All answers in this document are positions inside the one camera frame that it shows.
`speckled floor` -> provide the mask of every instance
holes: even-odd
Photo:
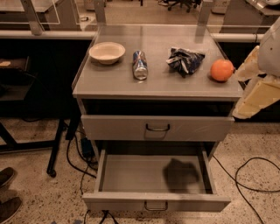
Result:
[[[17,141],[30,139],[53,139],[57,121],[46,120],[26,123],[16,119],[2,119],[1,122]],[[20,196],[23,206],[9,224],[81,224],[87,207],[81,199],[83,192],[91,193],[95,180],[76,171],[67,162],[65,134],[61,138],[55,170],[56,178],[46,174],[51,150],[35,150],[0,155],[0,169],[12,166],[17,175],[9,185],[0,188],[0,200]],[[227,137],[221,142],[215,156],[231,175],[239,166],[252,157],[262,157],[280,165],[279,123],[235,123]],[[82,170],[86,164],[78,156],[74,141],[70,145],[69,158]],[[231,203],[220,213],[189,212],[116,212],[111,211],[120,224],[202,224],[202,223],[261,223],[253,210],[238,193],[235,182],[212,158],[210,168],[218,195],[228,196]],[[246,186],[263,190],[280,188],[280,171],[263,160],[253,160],[240,171],[239,181]],[[277,224],[280,220],[280,193],[252,192],[241,187],[242,193],[259,213],[264,223]],[[102,212],[88,213],[86,223],[99,223]],[[104,223],[113,223],[108,218]]]

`black chair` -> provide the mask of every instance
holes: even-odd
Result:
[[[180,4],[180,8],[182,8],[183,4],[186,5],[187,9],[186,12],[190,12],[191,8],[193,7],[196,9],[198,5],[200,5],[201,0],[176,0],[175,3],[168,6],[168,11],[172,10],[172,7],[176,4]]]

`shoe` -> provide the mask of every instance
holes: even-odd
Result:
[[[168,2],[166,2],[165,0],[158,1],[157,3],[163,6],[168,6]]]
[[[0,224],[4,224],[10,220],[22,205],[22,200],[19,197],[12,198],[0,204]]]
[[[14,174],[15,171],[11,167],[5,168],[0,171],[0,187],[8,184],[8,182],[12,180]]]

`black plastic bag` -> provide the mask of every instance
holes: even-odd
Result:
[[[186,75],[194,74],[198,70],[204,58],[204,53],[173,47],[171,49],[171,56],[166,62],[185,78]]]

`silver soda can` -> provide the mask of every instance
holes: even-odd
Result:
[[[140,81],[147,79],[147,60],[144,52],[142,51],[135,51],[133,53],[133,75]]]

